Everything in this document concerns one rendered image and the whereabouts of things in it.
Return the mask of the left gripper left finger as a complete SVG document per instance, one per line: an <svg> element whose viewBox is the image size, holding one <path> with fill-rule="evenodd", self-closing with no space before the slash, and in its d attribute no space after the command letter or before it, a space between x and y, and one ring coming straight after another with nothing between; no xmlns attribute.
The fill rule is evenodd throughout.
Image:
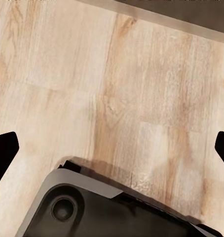
<svg viewBox="0 0 224 237"><path fill-rule="evenodd" d="M0 180L18 151L19 143L14 131L0 135Z"/></svg>

